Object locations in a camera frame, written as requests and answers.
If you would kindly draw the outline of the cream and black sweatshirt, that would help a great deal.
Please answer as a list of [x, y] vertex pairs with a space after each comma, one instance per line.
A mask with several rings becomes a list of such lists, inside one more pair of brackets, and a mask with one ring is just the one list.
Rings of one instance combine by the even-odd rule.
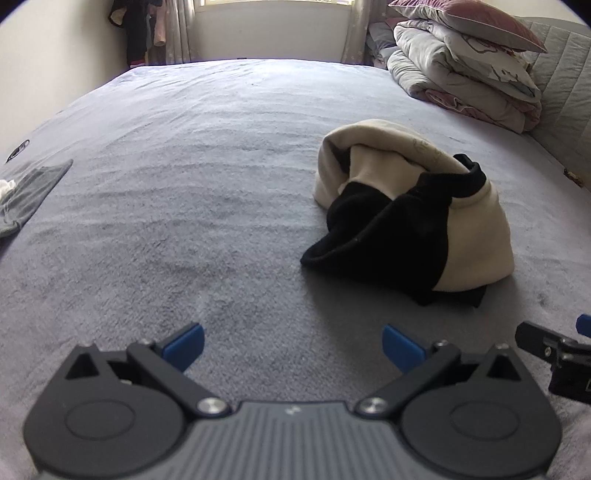
[[328, 229], [301, 257], [315, 272], [477, 307], [514, 271], [509, 223], [480, 164], [401, 125], [363, 120], [325, 135], [312, 196]]

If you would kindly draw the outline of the hanging dark clothes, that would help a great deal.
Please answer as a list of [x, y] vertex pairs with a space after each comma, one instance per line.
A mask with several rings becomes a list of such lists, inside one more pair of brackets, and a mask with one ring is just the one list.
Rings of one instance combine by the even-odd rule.
[[126, 36], [126, 61], [130, 69], [148, 63], [152, 49], [155, 56], [166, 44], [166, 2], [162, 0], [114, 0], [108, 21]]

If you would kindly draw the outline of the grey folded garment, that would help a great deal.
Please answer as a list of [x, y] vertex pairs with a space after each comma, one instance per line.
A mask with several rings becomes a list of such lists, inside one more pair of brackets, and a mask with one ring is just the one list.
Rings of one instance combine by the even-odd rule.
[[73, 165], [68, 160], [60, 165], [31, 170], [1, 200], [1, 238], [19, 233], [32, 218], [45, 198]]

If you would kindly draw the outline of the white cloth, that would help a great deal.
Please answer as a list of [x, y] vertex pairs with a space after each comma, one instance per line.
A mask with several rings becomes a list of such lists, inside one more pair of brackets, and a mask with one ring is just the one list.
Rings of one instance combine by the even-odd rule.
[[0, 180], [0, 201], [3, 201], [8, 198], [10, 194], [16, 188], [16, 182], [14, 180]]

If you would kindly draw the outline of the grey quilted headboard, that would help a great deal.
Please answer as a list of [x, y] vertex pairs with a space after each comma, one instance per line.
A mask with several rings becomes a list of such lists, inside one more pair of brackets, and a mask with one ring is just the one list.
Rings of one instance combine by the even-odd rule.
[[542, 92], [541, 120], [530, 135], [566, 171], [590, 186], [590, 28], [560, 19], [519, 19], [547, 52], [524, 54]]

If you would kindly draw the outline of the folded grey pink quilt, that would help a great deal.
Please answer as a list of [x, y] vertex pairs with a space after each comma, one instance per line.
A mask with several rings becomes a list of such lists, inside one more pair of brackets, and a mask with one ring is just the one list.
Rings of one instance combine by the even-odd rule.
[[428, 20], [393, 34], [388, 71], [409, 96], [518, 134], [540, 123], [542, 93], [520, 54]]

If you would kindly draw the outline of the black label on sheet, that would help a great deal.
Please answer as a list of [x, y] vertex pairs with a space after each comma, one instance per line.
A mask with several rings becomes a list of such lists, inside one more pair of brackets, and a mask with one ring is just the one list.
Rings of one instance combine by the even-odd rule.
[[19, 154], [21, 154], [26, 148], [27, 146], [30, 144], [30, 140], [26, 139], [23, 142], [21, 142], [7, 157], [6, 162], [10, 162], [13, 159], [15, 159]]

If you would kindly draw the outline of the maroon grey pillow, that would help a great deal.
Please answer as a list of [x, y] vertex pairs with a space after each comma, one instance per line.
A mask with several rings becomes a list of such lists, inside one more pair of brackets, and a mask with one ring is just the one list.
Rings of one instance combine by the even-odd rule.
[[516, 51], [547, 52], [544, 42], [523, 23], [482, 1], [400, 0], [391, 1], [389, 7], [408, 19], [432, 20]]

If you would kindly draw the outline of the grey pillows behind quilt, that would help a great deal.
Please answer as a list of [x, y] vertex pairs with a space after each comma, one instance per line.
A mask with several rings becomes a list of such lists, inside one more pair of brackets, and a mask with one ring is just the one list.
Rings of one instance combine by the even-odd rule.
[[370, 23], [366, 37], [367, 62], [374, 67], [386, 69], [388, 59], [396, 48], [394, 27], [406, 21], [405, 17], [388, 18]]

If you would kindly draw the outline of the grey patterned curtain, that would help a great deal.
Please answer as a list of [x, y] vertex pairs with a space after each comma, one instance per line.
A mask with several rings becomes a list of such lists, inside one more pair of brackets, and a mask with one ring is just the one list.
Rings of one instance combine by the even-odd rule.
[[192, 0], [166, 1], [165, 59], [168, 65], [191, 60], [190, 30], [193, 17]]

